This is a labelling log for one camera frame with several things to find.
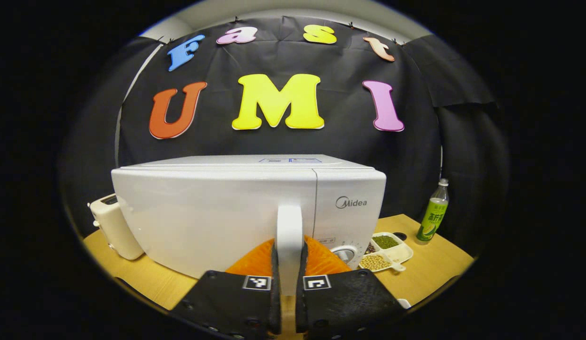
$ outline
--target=table surface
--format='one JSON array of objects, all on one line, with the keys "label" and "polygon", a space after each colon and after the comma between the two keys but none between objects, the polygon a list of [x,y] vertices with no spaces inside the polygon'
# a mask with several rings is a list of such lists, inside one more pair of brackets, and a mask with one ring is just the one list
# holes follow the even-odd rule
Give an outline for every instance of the table surface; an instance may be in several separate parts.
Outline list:
[{"label": "table surface", "polygon": [[[393,269],[375,275],[388,291],[398,299],[407,299],[414,305],[435,292],[453,276],[465,272],[473,258],[444,237],[435,234],[427,245],[419,245],[414,237],[420,224],[406,215],[380,218],[375,232],[402,232],[405,243],[414,252],[404,262],[406,271]],[[171,310],[197,282],[196,279],[160,265],[146,254],[129,261],[111,250],[100,230],[83,240],[84,245],[97,263],[109,275],[125,280],[142,295],[160,306]],[[282,327],[280,340],[301,340],[295,334],[295,297],[282,297]]]}]

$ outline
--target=plastic bottle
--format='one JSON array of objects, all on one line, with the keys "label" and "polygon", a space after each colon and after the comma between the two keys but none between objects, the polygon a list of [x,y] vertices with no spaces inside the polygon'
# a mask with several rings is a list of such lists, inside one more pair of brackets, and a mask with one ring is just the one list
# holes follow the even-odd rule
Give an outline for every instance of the plastic bottle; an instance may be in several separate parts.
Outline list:
[{"label": "plastic bottle", "polygon": [[438,189],[430,197],[430,202],[427,204],[427,210],[423,216],[419,232],[417,232],[417,243],[420,245],[426,245],[434,237],[442,222],[442,218],[444,218],[449,201],[446,187],[448,187],[448,180],[441,178],[438,183]]}]

